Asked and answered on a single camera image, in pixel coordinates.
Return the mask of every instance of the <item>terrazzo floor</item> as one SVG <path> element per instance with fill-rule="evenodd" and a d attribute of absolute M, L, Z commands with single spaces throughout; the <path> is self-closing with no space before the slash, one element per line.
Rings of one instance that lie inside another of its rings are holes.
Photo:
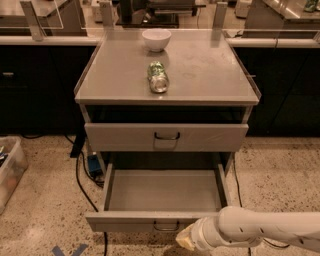
<path fill-rule="evenodd" d="M 71 143 L 64 136 L 23 138 L 22 148 L 29 167 L 0 215 L 0 255 L 103 255 L 103 234 L 92 232 L 84 217 L 93 209 L 76 182 L 76 159 L 69 157 Z M 248 137 L 235 162 L 243 207 L 268 212 L 320 211 L 320 138 Z M 82 167 L 80 181 L 98 204 L 102 190 Z M 232 204 L 239 205 L 233 168 L 227 185 Z M 248 255 L 247 249 L 223 247 L 211 254 L 189 252 L 176 244 L 175 235 L 108 233 L 107 255 Z M 252 255 L 319 254 L 262 243 L 252 249 Z"/>

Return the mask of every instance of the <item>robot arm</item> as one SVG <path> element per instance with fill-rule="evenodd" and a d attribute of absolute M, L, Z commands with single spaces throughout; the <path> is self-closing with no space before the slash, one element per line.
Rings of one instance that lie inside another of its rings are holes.
<path fill-rule="evenodd" d="M 320 213 L 257 213 L 228 206 L 217 216 L 199 219 L 176 240 L 189 250 L 207 251 L 218 246 L 254 247 L 262 238 L 320 252 Z"/>

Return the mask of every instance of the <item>gray cabinet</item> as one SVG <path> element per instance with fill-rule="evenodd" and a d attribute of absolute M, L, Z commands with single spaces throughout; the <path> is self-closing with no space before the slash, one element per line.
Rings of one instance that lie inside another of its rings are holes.
<path fill-rule="evenodd" d="M 76 94 L 105 172 L 99 212 L 86 215 L 94 231 L 178 231 L 217 214 L 258 103 L 222 35 L 173 30 L 166 50 L 151 53 L 141 33 L 108 32 Z M 149 89 L 153 60 L 171 82 L 164 94 Z"/>

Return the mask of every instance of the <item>box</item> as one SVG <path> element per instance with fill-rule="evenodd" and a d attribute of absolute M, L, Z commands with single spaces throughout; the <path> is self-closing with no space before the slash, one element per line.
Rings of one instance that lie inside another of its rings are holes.
<path fill-rule="evenodd" d="M 19 137 L 0 137 L 0 147 L 2 146 L 4 146 L 3 152 L 7 153 L 8 157 L 0 168 L 0 214 L 28 167 Z"/>

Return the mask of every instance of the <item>cabinet top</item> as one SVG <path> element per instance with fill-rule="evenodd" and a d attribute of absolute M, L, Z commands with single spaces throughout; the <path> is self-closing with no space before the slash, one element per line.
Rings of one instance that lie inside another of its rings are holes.
<path fill-rule="evenodd" d="M 106 34 L 77 87 L 76 102 L 104 105 L 256 105 L 258 97 L 221 32 L 171 30 L 162 52 L 150 52 L 143 30 Z M 147 68 L 163 63 L 166 93 L 151 92 Z"/>

